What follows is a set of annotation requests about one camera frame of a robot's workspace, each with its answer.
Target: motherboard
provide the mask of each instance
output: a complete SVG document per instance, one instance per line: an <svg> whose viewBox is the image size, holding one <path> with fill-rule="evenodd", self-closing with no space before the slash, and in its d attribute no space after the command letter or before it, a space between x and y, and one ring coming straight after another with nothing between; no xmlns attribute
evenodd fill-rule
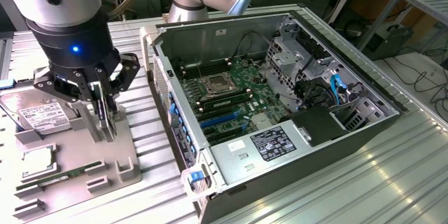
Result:
<svg viewBox="0 0 448 224"><path fill-rule="evenodd" d="M224 72L199 69L197 78L180 81L211 145L275 125L288 113L267 83L269 66L247 59L227 64Z"/></svg>

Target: green circuit board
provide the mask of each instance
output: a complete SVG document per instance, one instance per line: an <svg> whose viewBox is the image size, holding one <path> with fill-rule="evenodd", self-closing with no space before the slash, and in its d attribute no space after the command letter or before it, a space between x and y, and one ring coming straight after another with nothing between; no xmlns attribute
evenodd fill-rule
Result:
<svg viewBox="0 0 448 224"><path fill-rule="evenodd" d="M251 120L255 115L264 113L272 124L276 124L280 118L287 115L287 109L276 99L275 92L268 84L263 83L265 71L268 70L256 68L247 61L235 59L229 71L180 81L200 124L237 113L231 121L203 127L204 135L212 145L260 130L260 125L256 125ZM215 79L227 84L225 89L221 90L221 86L213 84ZM216 93L211 94L209 89L213 89ZM247 89L251 89L251 93L237 93ZM207 101L211 96L231 96L231 98L203 102L201 106L205 111L201 112L197 101Z"/></svg>

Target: hard drive label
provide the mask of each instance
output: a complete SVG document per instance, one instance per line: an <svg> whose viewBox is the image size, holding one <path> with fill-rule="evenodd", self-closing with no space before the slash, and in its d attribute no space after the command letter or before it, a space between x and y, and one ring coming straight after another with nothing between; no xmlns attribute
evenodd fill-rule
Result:
<svg viewBox="0 0 448 224"><path fill-rule="evenodd" d="M19 110L19 113L36 131L49 130L69 124L57 102Z"/></svg>
<svg viewBox="0 0 448 224"><path fill-rule="evenodd" d="M296 150L281 126L251 136L251 139L264 161L271 161Z"/></svg>

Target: blue pcie slot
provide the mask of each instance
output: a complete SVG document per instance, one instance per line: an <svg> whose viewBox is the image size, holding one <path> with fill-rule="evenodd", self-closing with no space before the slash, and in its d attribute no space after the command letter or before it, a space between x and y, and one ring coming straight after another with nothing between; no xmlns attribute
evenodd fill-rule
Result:
<svg viewBox="0 0 448 224"><path fill-rule="evenodd" d="M237 118L237 112L233 112L231 115L221 116L220 118L215 118L207 122L201 123L201 128L209 127L215 124L235 120Z"/></svg>

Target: aluminum profile table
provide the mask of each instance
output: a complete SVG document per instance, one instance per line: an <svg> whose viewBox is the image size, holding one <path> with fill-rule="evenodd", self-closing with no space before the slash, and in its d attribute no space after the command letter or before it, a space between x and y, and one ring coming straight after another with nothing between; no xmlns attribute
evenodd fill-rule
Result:
<svg viewBox="0 0 448 224"><path fill-rule="evenodd" d="M376 19L372 27L369 28L368 32L363 35L361 40L359 41L357 48L363 50L365 45L368 44L376 29L387 19L391 11L396 7L396 4L400 0L391 0L387 4L379 18ZM419 8L424 13L427 13L431 17L433 17L440 23L448 26L448 0L404 0L407 1L413 7ZM397 17L397 21L401 21L404 15Z"/></svg>
<svg viewBox="0 0 448 224"><path fill-rule="evenodd" d="M380 68L307 8L287 5L255 8L248 13L292 9L404 103L409 112L359 152L228 214L216 223L447 222L447 123L412 99ZM223 14L215 13L211 16L219 17ZM111 34L117 49L141 56L137 29L160 22L160 19L143 19L112 23ZM35 63L33 57L43 57L41 60L47 61L32 34L16 33L9 66L12 76L20 74L19 69L27 62L31 65ZM197 223L141 73L132 86L132 90L123 93L119 102L127 107L143 181L32 223L92 223L93 220L100 223ZM0 132L1 141L8 130L11 129ZM8 142L0 147L0 155L7 146Z"/></svg>

